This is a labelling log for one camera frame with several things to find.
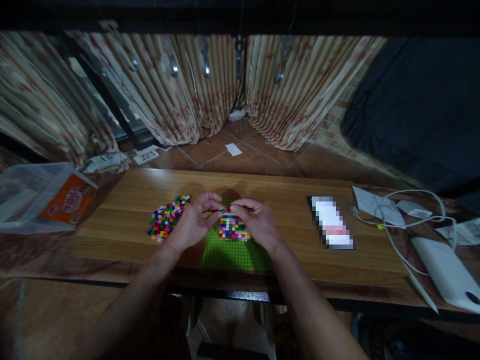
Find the colorful beads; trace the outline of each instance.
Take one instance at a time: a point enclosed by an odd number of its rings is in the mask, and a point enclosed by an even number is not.
[[[177,196],[172,203],[160,206],[151,215],[150,229],[146,232],[151,239],[161,243],[177,226],[185,208],[190,201],[190,195]]]
[[[248,241],[252,238],[250,233],[245,229],[243,220],[231,212],[225,212],[220,218],[218,237],[235,241]]]

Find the green baseplate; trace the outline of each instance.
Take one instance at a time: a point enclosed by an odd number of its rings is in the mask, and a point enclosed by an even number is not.
[[[222,205],[230,205],[231,200],[222,200]],[[269,254],[253,239],[249,241],[221,240],[220,221],[206,235],[203,268],[226,270],[273,271]]]

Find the wooden table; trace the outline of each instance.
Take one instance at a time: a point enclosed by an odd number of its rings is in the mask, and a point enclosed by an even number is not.
[[[383,231],[355,219],[349,181],[130,169],[78,233],[74,256],[145,262],[159,246],[146,231],[153,210],[178,195],[214,191],[224,200],[252,197],[267,201],[278,229],[312,279],[409,288],[407,271]],[[312,221],[307,196],[332,196],[345,216],[356,250],[326,249]],[[199,269],[203,240],[189,248],[179,267]]]

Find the clear plastic box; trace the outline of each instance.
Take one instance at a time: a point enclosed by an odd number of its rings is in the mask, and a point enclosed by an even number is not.
[[[74,230],[97,189],[68,162],[12,166],[0,175],[0,233]]]

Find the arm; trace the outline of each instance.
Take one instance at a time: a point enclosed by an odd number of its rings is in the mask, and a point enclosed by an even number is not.
[[[358,342],[280,237],[268,204],[240,199],[232,203],[231,209],[242,218],[255,241],[272,259],[304,356],[308,359],[366,360]]]
[[[178,226],[140,272],[103,313],[77,352],[80,359],[99,358],[148,314],[158,311],[168,278],[183,251],[200,242],[222,217],[222,198],[202,193],[186,209]],[[204,213],[213,213],[204,218]]]

